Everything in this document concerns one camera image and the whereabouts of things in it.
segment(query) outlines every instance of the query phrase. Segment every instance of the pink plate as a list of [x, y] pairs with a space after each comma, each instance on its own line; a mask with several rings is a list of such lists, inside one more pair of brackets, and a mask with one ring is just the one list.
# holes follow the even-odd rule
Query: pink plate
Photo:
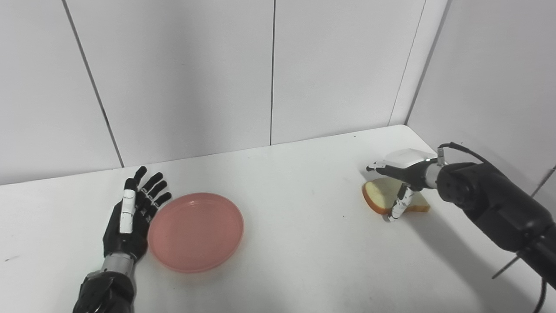
[[213, 193], [179, 197], [155, 215], [148, 232], [154, 257], [171, 270], [198, 273], [234, 254], [243, 235], [239, 209]]

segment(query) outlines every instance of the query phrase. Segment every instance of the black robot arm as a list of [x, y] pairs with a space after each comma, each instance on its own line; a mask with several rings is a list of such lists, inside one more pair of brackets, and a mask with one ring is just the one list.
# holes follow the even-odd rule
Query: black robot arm
[[[446, 164], [446, 147], [468, 153], [482, 163]], [[402, 188], [437, 189], [444, 201], [461, 208], [498, 247], [515, 252], [556, 288], [556, 227], [552, 215], [477, 153], [456, 143], [440, 145], [437, 155], [432, 156], [405, 149], [387, 155], [367, 170], [402, 180]]]
[[556, 227], [546, 208], [487, 163], [443, 166], [436, 186], [498, 247], [516, 252], [556, 288]]
[[135, 289], [131, 279], [117, 272], [94, 272], [79, 290], [74, 313], [131, 313]]

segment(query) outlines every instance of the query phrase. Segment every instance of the white wall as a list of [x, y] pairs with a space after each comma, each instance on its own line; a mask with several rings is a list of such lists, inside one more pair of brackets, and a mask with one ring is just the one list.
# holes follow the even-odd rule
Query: white wall
[[387, 126], [423, 4], [278, 0], [272, 143]]
[[[126, 166], [402, 123], [445, 1], [67, 0]], [[63, 2], [0, 12], [0, 184], [118, 167]]]
[[68, 0], [125, 166], [270, 140], [273, 0]]
[[60, 1], [0, 3], [0, 184], [120, 167]]
[[531, 193], [556, 163], [555, 14], [554, 1], [454, 0], [409, 126], [431, 146], [463, 143]]

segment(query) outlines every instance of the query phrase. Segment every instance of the robotic wrist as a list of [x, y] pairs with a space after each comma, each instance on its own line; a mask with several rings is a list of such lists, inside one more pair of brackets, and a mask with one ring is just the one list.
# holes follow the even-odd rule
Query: robotic wrist
[[131, 278], [131, 272], [133, 271], [133, 265], [135, 260], [133, 256], [123, 253], [109, 253], [105, 257], [105, 261], [102, 264], [101, 272], [115, 272], [124, 274], [125, 276]]
[[117, 234], [110, 238], [105, 235], [103, 241], [105, 258], [113, 254], [126, 254], [137, 262], [147, 252], [147, 239], [138, 233]]
[[93, 272], [85, 278], [73, 313], [131, 313], [135, 289], [118, 272]]

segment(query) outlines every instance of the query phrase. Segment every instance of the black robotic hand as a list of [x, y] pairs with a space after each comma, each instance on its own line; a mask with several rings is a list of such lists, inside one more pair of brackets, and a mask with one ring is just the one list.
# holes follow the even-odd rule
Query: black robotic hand
[[110, 253], [123, 252], [137, 262], [147, 252], [147, 232], [151, 220], [158, 208], [172, 195], [166, 192], [155, 200], [160, 191], [168, 185], [165, 180], [162, 180], [163, 176], [160, 172], [153, 175], [141, 189], [137, 190], [145, 173], [147, 173], [147, 168], [140, 167], [133, 178], [126, 180], [124, 189], [136, 192], [133, 231], [131, 233], [120, 232], [122, 212], [122, 201], [120, 201], [114, 206], [106, 232], [102, 237], [105, 257]]
[[137, 190], [146, 173], [147, 168], [140, 167], [133, 178], [126, 180], [124, 197], [114, 206], [102, 237], [104, 264], [101, 270], [85, 277], [74, 313], [131, 313], [135, 296], [133, 266], [147, 252], [151, 220], [172, 197], [166, 192], [156, 198], [167, 186], [162, 173], [156, 173]]

